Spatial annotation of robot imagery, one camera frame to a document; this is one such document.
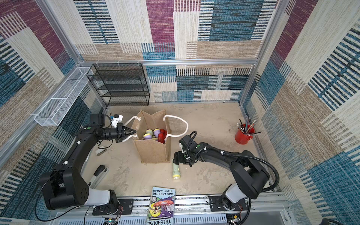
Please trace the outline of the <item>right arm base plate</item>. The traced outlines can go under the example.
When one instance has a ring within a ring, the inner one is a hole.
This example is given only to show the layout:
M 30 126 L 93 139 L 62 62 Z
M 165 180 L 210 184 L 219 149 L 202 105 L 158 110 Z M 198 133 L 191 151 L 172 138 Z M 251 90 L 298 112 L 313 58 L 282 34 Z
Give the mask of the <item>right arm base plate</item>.
M 222 196 L 207 196 L 205 201 L 210 206 L 212 212 L 247 211 L 249 208 L 249 202 L 245 199 L 241 199 L 237 203 L 233 203 Z

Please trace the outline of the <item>purple flashlight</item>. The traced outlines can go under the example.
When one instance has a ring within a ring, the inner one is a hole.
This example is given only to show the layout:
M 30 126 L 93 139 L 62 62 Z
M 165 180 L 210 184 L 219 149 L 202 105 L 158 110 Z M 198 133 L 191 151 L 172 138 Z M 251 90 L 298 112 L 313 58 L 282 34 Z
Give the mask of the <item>purple flashlight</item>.
M 143 135 L 143 139 L 144 139 L 144 140 L 152 139 L 152 134 L 149 134 L 149 133 L 144 134 L 144 135 Z
M 159 134 L 161 133 L 161 131 L 160 131 L 160 129 L 155 129 L 155 130 L 153 130 L 153 134 L 154 134 L 154 136 L 158 136 Z

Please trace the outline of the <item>green flashlight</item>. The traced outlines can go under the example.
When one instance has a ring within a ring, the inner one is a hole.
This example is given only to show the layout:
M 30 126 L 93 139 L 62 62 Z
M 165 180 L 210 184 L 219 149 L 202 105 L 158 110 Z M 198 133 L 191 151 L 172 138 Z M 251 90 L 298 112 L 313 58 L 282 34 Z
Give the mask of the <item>green flashlight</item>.
M 177 179 L 181 178 L 179 165 L 174 164 L 174 163 L 172 164 L 172 178 L 174 180 L 177 180 Z
M 146 134 L 150 134 L 151 136 L 153 136 L 153 130 L 152 129 L 147 129 L 145 131 Z

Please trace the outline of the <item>brown jute tote bag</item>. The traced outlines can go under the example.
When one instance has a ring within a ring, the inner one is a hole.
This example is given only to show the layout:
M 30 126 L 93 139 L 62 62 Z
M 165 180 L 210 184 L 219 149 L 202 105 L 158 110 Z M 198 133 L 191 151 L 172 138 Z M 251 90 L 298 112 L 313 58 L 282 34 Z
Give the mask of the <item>brown jute tote bag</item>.
M 185 124 L 185 130 L 180 134 L 174 134 L 170 129 L 169 119 L 177 119 Z M 165 110 L 158 111 L 154 114 L 149 114 L 141 110 L 138 115 L 129 119 L 124 126 L 131 124 L 131 129 L 136 133 L 130 138 L 134 140 L 135 148 L 137 149 L 141 162 L 144 164 L 161 164 L 169 163 L 171 160 L 171 143 L 172 138 L 183 137 L 187 134 L 189 124 L 183 118 L 167 114 Z M 164 138 L 161 140 L 154 140 L 152 137 L 146 139 L 144 136 L 148 135 L 147 130 L 164 130 Z

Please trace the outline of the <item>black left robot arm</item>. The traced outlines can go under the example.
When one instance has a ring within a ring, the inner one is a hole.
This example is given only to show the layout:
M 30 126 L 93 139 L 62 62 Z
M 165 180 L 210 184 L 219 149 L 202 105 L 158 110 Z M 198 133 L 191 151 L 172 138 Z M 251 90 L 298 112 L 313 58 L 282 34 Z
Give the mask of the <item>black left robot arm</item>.
M 114 214 L 120 203 L 113 190 L 90 188 L 82 178 L 82 167 L 93 147 L 101 141 L 127 141 L 136 130 L 120 123 L 117 127 L 105 127 L 107 115 L 90 115 L 89 124 L 79 129 L 75 142 L 63 160 L 51 171 L 44 173 L 39 184 L 45 205 L 49 210 L 68 207 L 94 206 L 96 210 Z

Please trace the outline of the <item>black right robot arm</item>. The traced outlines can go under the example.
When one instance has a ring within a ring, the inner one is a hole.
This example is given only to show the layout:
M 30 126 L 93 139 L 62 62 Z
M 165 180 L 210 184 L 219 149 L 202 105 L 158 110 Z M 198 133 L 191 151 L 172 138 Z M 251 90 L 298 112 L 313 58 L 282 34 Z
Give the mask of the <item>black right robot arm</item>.
M 174 164 L 191 167 L 197 162 L 212 163 L 230 171 L 235 183 L 221 196 L 222 205 L 228 211 L 234 210 L 242 199 L 257 199 L 269 181 L 270 174 L 263 163 L 249 151 L 224 151 L 205 142 L 196 143 L 189 135 L 184 136 L 179 145 L 181 151 L 174 154 Z

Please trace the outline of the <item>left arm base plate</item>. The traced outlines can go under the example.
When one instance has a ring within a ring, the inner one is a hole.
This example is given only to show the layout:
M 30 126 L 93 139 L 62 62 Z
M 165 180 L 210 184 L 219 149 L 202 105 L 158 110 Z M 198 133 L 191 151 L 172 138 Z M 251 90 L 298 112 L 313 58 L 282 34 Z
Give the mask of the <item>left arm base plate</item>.
M 112 215 L 130 215 L 133 209 L 134 199 L 118 199 L 115 204 L 97 206 L 93 216 L 112 216 Z

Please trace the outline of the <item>red flashlight row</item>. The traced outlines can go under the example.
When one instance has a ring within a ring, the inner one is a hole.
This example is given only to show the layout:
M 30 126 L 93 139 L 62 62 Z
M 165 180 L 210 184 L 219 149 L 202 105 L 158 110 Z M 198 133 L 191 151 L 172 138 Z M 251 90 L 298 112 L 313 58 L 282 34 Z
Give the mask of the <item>red flashlight row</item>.
M 161 130 L 160 130 L 160 133 L 166 135 L 166 134 L 167 134 L 167 131 L 166 131 L 165 129 L 161 129 Z

